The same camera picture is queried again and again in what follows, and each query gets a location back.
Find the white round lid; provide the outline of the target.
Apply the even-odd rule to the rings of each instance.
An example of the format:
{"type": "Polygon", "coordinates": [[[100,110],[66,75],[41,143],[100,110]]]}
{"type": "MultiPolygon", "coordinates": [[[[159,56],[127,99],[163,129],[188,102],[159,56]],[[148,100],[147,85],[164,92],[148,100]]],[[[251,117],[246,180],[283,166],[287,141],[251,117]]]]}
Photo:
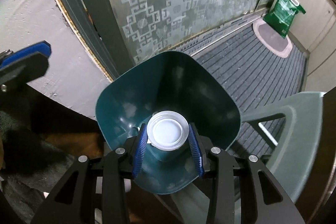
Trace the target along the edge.
{"type": "Polygon", "coordinates": [[[160,111],[147,123],[150,144],[161,151],[181,148],[189,135],[189,123],[184,116],[174,111],[160,111]]]}

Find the dark teal trash bin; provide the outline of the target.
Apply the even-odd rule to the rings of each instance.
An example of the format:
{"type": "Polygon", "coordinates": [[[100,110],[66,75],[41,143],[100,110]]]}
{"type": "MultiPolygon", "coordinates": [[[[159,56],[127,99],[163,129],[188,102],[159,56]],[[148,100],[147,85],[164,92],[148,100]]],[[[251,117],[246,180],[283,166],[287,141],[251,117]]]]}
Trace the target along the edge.
{"type": "MultiPolygon", "coordinates": [[[[199,135],[227,149],[236,139],[241,118],[236,103],[197,61],[187,54],[161,53],[124,73],[100,94],[96,119],[110,147],[121,147],[151,118],[177,113],[194,124],[199,135]]],[[[135,183],[154,194],[172,194],[198,177],[189,144],[174,151],[156,147],[149,133],[135,183]]]]}

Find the white kitchen cabinet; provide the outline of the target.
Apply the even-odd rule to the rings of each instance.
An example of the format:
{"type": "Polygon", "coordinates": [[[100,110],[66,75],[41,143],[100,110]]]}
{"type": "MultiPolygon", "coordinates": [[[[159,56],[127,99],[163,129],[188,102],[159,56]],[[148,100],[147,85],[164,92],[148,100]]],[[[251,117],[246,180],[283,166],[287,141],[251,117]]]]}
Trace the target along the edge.
{"type": "Polygon", "coordinates": [[[299,14],[290,32],[309,53],[305,90],[328,92],[335,88],[335,3],[333,0],[298,0],[299,14]]]}

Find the grey-green plastic stool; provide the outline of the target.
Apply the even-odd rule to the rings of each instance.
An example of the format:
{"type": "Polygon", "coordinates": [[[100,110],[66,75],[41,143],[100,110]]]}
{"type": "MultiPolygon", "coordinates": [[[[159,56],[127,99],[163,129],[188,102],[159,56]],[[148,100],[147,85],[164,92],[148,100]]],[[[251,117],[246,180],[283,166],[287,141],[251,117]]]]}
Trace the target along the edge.
{"type": "Polygon", "coordinates": [[[184,223],[303,223],[295,206],[310,176],[322,135],[323,92],[301,92],[243,115],[254,127],[284,118],[280,140],[267,163],[257,156],[215,155],[224,180],[214,179],[212,197],[194,185],[173,195],[184,223]]]}

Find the oval grey pink mat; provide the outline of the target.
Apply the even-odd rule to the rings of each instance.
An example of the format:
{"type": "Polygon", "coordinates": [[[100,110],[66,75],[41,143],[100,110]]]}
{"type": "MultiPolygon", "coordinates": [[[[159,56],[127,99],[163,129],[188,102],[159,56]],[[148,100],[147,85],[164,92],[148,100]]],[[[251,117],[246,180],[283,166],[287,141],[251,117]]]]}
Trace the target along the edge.
{"type": "Polygon", "coordinates": [[[285,59],[290,55],[293,44],[289,36],[283,38],[262,18],[253,22],[253,31],[260,42],[276,56],[285,59]]]}

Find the green rice bag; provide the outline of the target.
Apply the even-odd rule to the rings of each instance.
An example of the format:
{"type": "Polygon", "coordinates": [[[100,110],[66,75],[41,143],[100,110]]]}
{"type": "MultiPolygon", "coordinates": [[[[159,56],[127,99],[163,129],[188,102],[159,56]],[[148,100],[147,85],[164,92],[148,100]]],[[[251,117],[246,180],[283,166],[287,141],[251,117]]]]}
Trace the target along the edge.
{"type": "Polygon", "coordinates": [[[298,0],[277,0],[274,7],[264,16],[264,22],[272,27],[282,38],[286,38],[298,13],[306,14],[298,0]]]}

